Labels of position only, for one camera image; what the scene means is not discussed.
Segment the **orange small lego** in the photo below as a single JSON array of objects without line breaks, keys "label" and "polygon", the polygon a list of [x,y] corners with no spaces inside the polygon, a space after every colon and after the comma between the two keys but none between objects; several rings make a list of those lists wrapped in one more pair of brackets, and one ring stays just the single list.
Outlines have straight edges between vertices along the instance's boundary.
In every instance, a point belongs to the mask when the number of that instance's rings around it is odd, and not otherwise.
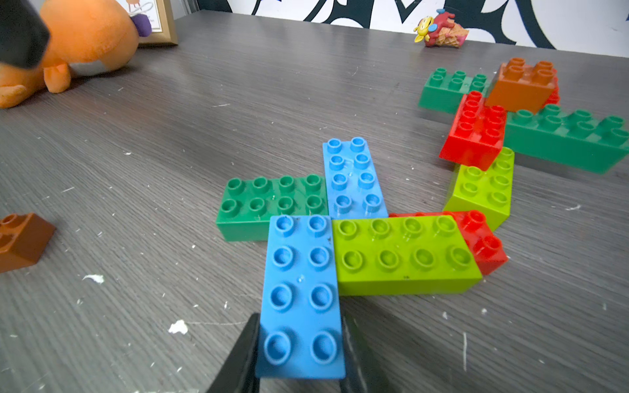
[{"label": "orange small lego", "polygon": [[1,273],[35,265],[56,227],[37,214],[11,214],[1,220]]},{"label": "orange small lego", "polygon": [[488,106],[501,106],[506,111],[540,111],[558,90],[557,70],[552,62],[527,65],[514,57],[501,64],[486,93]]}]

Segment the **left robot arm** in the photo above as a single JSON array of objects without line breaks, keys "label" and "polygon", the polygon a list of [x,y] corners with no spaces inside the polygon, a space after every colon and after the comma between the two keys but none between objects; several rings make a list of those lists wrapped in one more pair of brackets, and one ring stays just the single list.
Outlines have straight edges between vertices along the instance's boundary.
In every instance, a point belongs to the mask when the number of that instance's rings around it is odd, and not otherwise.
[{"label": "left robot arm", "polygon": [[42,61],[50,33],[29,1],[1,0],[1,63],[33,69]]}]

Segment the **dark green lego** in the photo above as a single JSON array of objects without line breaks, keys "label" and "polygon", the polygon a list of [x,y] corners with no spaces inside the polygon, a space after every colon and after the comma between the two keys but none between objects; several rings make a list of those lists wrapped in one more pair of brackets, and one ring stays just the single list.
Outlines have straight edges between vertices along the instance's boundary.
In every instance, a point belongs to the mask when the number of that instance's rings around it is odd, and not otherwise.
[{"label": "dark green lego", "polygon": [[537,114],[510,112],[504,144],[529,157],[604,174],[628,155],[628,127],[619,116],[598,120],[583,109],[567,113],[548,104]]},{"label": "dark green lego", "polygon": [[231,178],[225,186],[216,224],[227,242],[264,242],[276,215],[327,215],[323,177]]},{"label": "dark green lego", "polygon": [[446,68],[439,67],[432,72],[424,85],[418,106],[455,114],[465,94],[477,91],[485,97],[489,83],[485,74],[468,75],[463,70],[449,72]]}]

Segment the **blue lego brick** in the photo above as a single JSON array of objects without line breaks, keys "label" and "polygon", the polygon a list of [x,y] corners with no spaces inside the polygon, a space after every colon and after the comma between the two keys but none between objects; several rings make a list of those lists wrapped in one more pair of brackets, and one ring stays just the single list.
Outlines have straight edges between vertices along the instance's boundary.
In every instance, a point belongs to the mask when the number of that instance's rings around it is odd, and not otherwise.
[{"label": "blue lego brick", "polygon": [[270,220],[256,375],[346,376],[328,216],[280,215]]},{"label": "blue lego brick", "polygon": [[389,216],[367,141],[330,139],[323,144],[324,171],[332,219]]}]

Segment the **lime lego brick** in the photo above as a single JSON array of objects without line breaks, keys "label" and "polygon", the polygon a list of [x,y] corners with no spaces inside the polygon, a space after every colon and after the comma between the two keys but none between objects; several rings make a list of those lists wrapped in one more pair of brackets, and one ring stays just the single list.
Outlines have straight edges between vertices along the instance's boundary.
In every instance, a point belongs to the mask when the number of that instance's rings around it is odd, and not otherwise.
[{"label": "lime lego brick", "polygon": [[442,295],[483,278],[448,215],[333,221],[342,296]]},{"label": "lime lego brick", "polygon": [[456,164],[443,211],[481,211],[491,231],[510,216],[515,153],[504,147],[488,170]]}]

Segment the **red lego brick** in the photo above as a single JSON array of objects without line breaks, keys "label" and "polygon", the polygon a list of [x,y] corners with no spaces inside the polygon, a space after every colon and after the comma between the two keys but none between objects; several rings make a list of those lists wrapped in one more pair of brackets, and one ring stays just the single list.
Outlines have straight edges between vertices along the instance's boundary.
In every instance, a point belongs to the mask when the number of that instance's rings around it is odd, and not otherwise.
[{"label": "red lego brick", "polygon": [[560,87],[559,87],[559,79],[557,76],[553,78],[554,90],[552,94],[545,101],[545,106],[549,104],[559,105],[560,104]]},{"label": "red lego brick", "polygon": [[490,275],[507,262],[508,257],[503,249],[501,239],[496,237],[491,231],[486,221],[486,216],[481,211],[391,213],[389,217],[425,217],[439,215],[449,215],[457,222],[460,232],[468,248],[473,253],[483,277]]},{"label": "red lego brick", "polygon": [[486,171],[500,155],[507,112],[473,91],[463,96],[439,157]]}]

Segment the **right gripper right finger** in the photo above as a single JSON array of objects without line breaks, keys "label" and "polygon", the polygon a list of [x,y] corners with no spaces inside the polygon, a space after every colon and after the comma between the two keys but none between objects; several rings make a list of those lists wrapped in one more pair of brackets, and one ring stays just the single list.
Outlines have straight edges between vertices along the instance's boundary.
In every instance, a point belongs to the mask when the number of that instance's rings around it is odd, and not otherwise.
[{"label": "right gripper right finger", "polygon": [[346,377],[339,383],[341,392],[393,392],[386,373],[378,363],[355,320],[342,315]]}]

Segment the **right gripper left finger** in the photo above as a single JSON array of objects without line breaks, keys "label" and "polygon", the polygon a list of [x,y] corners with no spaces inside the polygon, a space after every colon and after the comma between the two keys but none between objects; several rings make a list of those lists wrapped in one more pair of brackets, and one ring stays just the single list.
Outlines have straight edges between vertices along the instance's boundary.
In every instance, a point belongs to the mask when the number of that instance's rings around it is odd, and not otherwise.
[{"label": "right gripper left finger", "polygon": [[256,377],[259,331],[260,314],[254,313],[206,393],[260,391],[260,379]]}]

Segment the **red lego brick top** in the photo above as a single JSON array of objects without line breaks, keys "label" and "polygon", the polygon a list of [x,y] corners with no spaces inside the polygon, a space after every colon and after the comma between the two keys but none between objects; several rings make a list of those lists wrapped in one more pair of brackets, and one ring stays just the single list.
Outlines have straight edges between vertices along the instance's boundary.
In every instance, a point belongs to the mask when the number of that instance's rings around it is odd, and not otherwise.
[{"label": "red lego brick top", "polygon": [[449,215],[457,222],[460,232],[468,248],[473,253],[483,277],[490,275],[507,262],[508,257],[503,249],[501,239],[496,237],[491,231],[486,221],[486,216],[481,211],[391,213],[389,217],[425,217],[439,215]]}]

